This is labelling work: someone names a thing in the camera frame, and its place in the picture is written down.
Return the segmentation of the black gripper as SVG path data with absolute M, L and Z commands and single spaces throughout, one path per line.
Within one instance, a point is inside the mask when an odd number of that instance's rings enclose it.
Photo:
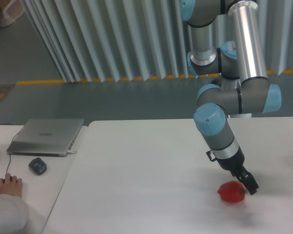
M 230 171 L 245 186 L 250 195 L 254 195 L 257 192 L 259 186 L 253 175 L 243 166 L 245 157 L 240 147 L 233 156 L 226 159 L 212 158 L 211 153 L 213 153 L 212 150 L 206 152 L 209 160 L 212 162 L 217 161 L 222 169 Z

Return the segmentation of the white sleeved forearm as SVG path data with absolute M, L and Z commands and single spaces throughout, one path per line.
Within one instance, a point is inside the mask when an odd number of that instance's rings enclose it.
M 29 218 L 28 205 L 19 196 L 0 195 L 0 234 L 15 234 Z

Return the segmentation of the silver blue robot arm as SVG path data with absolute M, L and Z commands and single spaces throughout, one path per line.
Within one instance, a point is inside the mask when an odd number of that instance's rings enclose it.
M 258 184 L 243 165 L 244 154 L 227 119 L 233 115 L 274 112 L 281 107 L 280 88 L 267 77 L 257 22 L 258 4 L 254 0 L 183 0 L 180 8 L 193 42 L 187 57 L 189 71 L 195 76 L 221 74 L 221 81 L 199 89 L 195 125 L 209 146 L 209 159 L 229 171 L 252 195 Z M 212 44 L 212 23 L 224 14 L 233 22 L 232 52 L 231 42 L 219 48 Z M 226 89 L 223 80 L 235 80 L 237 86 Z

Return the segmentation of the person's hand on mouse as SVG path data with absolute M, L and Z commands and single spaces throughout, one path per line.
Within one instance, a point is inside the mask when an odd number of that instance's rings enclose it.
M 22 197 L 22 179 L 10 173 L 5 178 L 0 178 L 0 195 L 11 195 Z

